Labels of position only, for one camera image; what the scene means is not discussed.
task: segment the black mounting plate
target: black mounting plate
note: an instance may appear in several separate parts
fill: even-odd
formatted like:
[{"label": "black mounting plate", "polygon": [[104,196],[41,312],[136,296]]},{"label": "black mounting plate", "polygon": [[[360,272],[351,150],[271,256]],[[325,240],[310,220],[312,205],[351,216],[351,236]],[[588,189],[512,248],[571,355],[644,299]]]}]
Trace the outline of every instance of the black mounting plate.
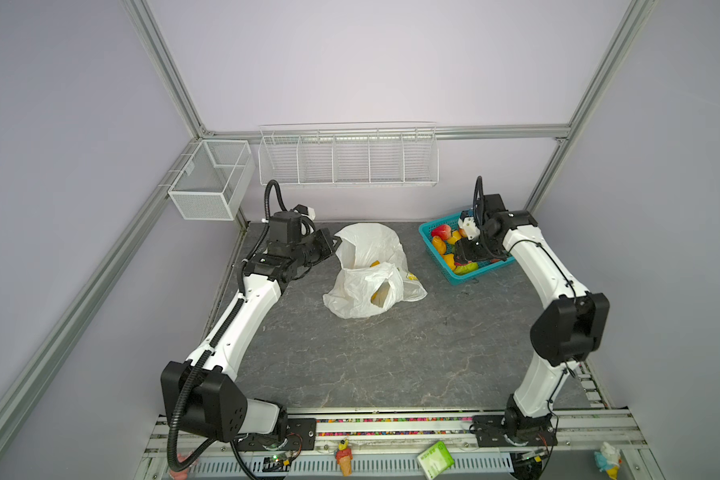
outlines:
[{"label": "black mounting plate", "polygon": [[[505,447],[513,446],[507,441],[503,433],[500,431],[504,430],[501,426],[501,421],[504,419],[503,415],[476,415],[472,417],[472,423],[481,424],[487,426],[483,431],[480,428],[476,428],[474,436],[478,439],[478,447]],[[557,445],[557,439],[554,431],[550,432],[549,428],[552,427],[550,423],[547,428],[530,432],[528,434],[520,434],[519,439],[516,443],[524,444],[521,446],[529,447],[543,447],[546,442],[547,447]]]},{"label": "black mounting plate", "polygon": [[[296,433],[302,437],[304,445],[302,445],[302,451],[314,450],[315,449],[315,437],[317,435],[315,428],[317,426],[317,420],[314,418],[288,418],[288,433]],[[277,439],[273,439],[271,436],[260,435],[258,433],[252,433],[238,442],[237,449],[239,452],[272,452],[272,448],[276,448],[275,451],[284,452],[286,450],[298,450],[299,440],[295,435],[286,437],[287,444],[283,447],[278,447],[279,442]]]}]

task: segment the metal beam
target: metal beam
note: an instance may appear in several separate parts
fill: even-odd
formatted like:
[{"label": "metal beam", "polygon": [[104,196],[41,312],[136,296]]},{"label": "metal beam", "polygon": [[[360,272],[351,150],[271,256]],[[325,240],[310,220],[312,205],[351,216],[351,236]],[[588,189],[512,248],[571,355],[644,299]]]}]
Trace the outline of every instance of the metal beam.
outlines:
[{"label": "metal beam", "polygon": [[176,159],[173,167],[155,187],[152,195],[117,239],[83,289],[77,293],[19,378],[0,400],[0,457],[152,230],[168,201],[168,187],[190,158],[196,145],[196,140],[192,140]]},{"label": "metal beam", "polygon": [[144,0],[122,0],[122,2],[141,37],[144,48],[152,59],[155,70],[163,80],[173,103],[176,104],[186,128],[190,131],[190,135],[193,138],[202,137],[207,133],[205,127],[192,103],[189,91],[179,76],[179,71],[168,52],[160,30],[157,28],[149,5]]},{"label": "metal beam", "polygon": [[[384,128],[384,129],[331,129],[320,130],[326,135],[356,135],[368,133],[395,133],[412,131],[411,128]],[[288,136],[314,135],[315,130],[288,130],[282,132]],[[470,127],[437,127],[435,137],[438,140],[480,140],[486,138],[566,138],[570,127],[565,124],[542,124],[542,125],[484,125]],[[208,132],[206,139],[214,140],[248,140],[250,144],[261,143],[262,133],[254,131],[229,131],[229,132]]]},{"label": "metal beam", "polygon": [[560,166],[565,162],[571,147],[584,129],[587,120],[589,120],[597,103],[602,98],[616,70],[624,61],[632,41],[645,24],[657,1],[633,0],[626,10],[626,14],[624,14],[621,24],[619,24],[614,37],[611,39],[603,60],[597,67],[592,82],[584,92],[584,96],[570,120],[570,133],[566,139],[558,142],[557,148],[552,153],[552,158],[550,158],[536,186],[531,191],[530,197],[528,197],[528,202],[525,205],[526,210],[534,212],[541,203],[554,178],[560,171]]}]

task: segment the white wire basket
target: white wire basket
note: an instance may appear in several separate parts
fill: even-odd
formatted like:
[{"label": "white wire basket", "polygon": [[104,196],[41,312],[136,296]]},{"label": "white wire basket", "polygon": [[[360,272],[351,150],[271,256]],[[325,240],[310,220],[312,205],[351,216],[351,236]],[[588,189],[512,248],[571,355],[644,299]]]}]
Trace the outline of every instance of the white wire basket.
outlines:
[{"label": "white wire basket", "polygon": [[202,140],[168,189],[187,220],[234,220],[256,168],[245,140]]},{"label": "white wire basket", "polygon": [[261,127],[262,185],[432,186],[438,182],[433,124],[329,124]]}]

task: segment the teal plastic basket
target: teal plastic basket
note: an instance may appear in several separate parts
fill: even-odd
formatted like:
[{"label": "teal plastic basket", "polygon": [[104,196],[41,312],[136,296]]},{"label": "teal plastic basket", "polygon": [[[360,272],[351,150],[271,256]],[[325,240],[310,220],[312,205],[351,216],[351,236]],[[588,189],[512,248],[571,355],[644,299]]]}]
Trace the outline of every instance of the teal plastic basket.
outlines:
[{"label": "teal plastic basket", "polygon": [[[447,224],[453,230],[458,230],[458,219],[460,216],[461,212],[458,214],[444,216],[442,218],[438,218],[437,220],[432,220],[431,222],[422,224],[418,228],[418,232],[421,234],[424,243],[427,245],[427,251],[430,255],[432,255],[434,262],[438,264],[440,270],[443,272],[443,275],[445,275],[445,278],[448,279],[448,282],[451,283],[451,285],[459,285],[460,283],[470,281],[477,276],[487,274],[491,270],[496,270],[497,268],[501,268],[502,266],[506,266],[514,262],[513,256],[510,256],[508,259],[506,259],[506,261],[496,262],[494,264],[490,262],[478,262],[479,267],[474,272],[470,272],[466,275],[454,274],[448,264],[445,263],[445,260],[443,260],[442,255],[440,255],[438,251],[434,248],[434,245],[432,245],[432,230],[434,230],[438,226],[441,226],[442,224]],[[445,254],[452,254],[453,247],[448,243],[446,243],[445,246]]]}]

